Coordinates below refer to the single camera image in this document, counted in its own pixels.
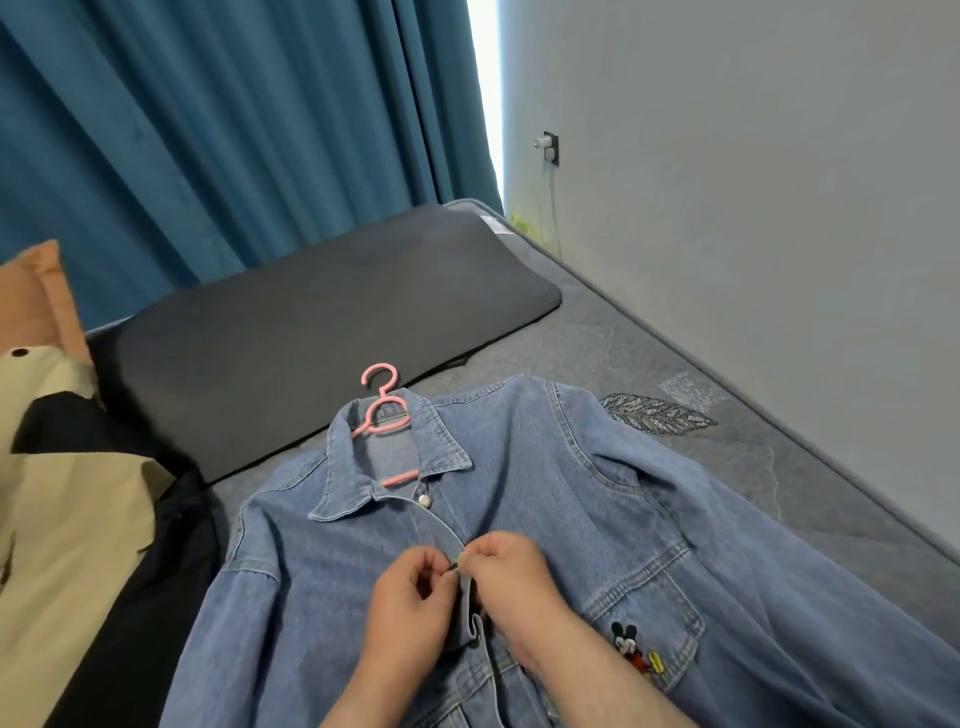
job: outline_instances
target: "gray mattress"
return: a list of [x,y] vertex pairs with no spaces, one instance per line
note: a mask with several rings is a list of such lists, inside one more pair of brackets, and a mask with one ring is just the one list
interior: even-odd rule
[[[564,302],[535,324],[477,352],[466,365],[423,379],[411,389],[435,397],[520,373],[589,389],[615,416],[701,463],[960,649],[960,566],[951,558],[508,230],[494,213],[473,201],[449,206],[483,215],[520,260],[561,287]],[[324,436],[321,432],[216,483],[213,491],[223,505],[224,523],[233,522],[243,501],[280,462],[302,449],[322,447]]]

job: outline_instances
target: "chest pocket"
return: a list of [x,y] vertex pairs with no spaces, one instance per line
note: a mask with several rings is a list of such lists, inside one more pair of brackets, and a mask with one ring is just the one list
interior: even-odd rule
[[670,576],[684,567],[688,553],[686,543],[672,545],[620,577],[580,613],[662,692],[680,682],[704,633],[703,617]]

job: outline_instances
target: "leaf pattern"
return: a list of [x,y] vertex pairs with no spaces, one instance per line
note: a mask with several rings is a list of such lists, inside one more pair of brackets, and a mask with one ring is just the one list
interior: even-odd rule
[[716,425],[711,418],[672,401],[638,395],[606,395],[600,403],[618,422],[650,435],[686,435]]

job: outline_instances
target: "black pillow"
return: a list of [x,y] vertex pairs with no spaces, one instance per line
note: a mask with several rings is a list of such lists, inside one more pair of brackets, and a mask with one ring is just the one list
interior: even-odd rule
[[479,216],[431,205],[180,291],[89,346],[107,408],[212,481],[329,425],[372,391],[369,365],[409,383],[560,302]]

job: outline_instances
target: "white wall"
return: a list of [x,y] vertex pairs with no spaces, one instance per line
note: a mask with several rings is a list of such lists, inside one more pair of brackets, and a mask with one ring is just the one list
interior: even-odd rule
[[500,14],[508,214],[960,546],[960,2]]

